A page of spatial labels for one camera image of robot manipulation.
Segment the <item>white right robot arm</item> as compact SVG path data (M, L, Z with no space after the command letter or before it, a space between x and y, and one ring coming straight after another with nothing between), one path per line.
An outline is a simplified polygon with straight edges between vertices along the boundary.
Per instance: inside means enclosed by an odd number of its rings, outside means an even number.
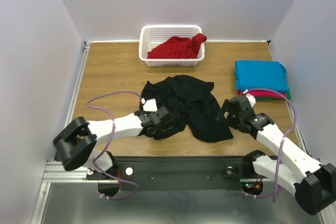
M262 151L253 151L243 158L243 174L248 177L257 174L272 180L291 193L306 213L316 215L335 202L335 167L305 153L269 116L255 113L255 103L250 94L226 99L216 118L228 127L249 134L278 158L274 160Z

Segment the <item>black t shirt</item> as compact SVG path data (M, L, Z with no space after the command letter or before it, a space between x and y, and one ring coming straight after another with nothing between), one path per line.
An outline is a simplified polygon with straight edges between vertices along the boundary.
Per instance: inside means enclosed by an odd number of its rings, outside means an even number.
M165 139L189 126L193 136L203 142L216 143L232 139L229 127L216 121L220 106L211 94L213 88L213 82L187 75L167 77L155 84L147 82L141 97L155 99L157 107L166 107L174 120L168 130L155 134L153 138Z

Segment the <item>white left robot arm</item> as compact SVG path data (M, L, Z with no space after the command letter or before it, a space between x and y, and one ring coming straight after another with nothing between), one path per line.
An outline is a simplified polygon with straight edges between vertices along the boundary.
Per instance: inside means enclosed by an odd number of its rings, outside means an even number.
M112 140L129 136L158 137L174 126L173 115L164 106L156 111L138 110L121 118L87 121L83 117L71 121L53 140L65 171L80 167L99 172L106 179L114 179L117 166L113 155L95 149L97 144L110 145Z

